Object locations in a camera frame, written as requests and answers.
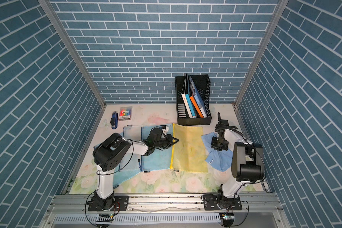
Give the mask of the blue microfiber cloth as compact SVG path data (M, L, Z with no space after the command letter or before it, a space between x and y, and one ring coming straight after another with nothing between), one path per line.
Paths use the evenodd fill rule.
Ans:
M212 139L216 137L215 133L209 133L207 135L202 135L201 139L204 146L208 152L208 156L205 162L212 166L214 169L225 172L231 167L233 152L231 150L218 151L211 147Z

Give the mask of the yellow mesh document bag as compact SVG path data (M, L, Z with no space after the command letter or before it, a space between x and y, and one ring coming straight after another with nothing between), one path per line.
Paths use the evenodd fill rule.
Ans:
M172 146L170 169L190 173L207 173L206 148L202 141L203 128L173 124L173 137L179 141Z

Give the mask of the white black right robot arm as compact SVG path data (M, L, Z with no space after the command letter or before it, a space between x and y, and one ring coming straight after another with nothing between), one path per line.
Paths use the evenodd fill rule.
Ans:
M212 148L231 148L233 151L230 166L232 177L218 190L218 201L231 202L238 199L246 185L265 180L264 150L261 144L247 140L234 126L217 127L215 131L218 137L212 140Z

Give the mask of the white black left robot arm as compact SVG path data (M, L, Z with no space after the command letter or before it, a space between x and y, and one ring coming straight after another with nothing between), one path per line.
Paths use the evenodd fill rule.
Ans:
M131 156L135 154L149 156L156 149L166 150L177 144L179 139L171 134L167 134L166 129L166 125L154 127L151 129L148 137L140 141L126 139L119 133L114 133L98 145L93 151L99 178L95 196L100 200L113 198L114 174L119 172L116 168L127 153L131 153Z

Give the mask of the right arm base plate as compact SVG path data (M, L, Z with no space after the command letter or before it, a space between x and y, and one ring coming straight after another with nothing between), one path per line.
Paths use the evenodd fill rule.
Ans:
M204 194L201 196L204 209L206 211L240 211L242 204L240 198L227 198L214 194Z

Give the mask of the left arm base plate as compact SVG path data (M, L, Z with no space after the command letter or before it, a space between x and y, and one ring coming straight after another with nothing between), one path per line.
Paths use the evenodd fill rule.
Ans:
M96 193L86 202L88 211L126 211L129 202L129 196L110 195L106 199L100 198Z

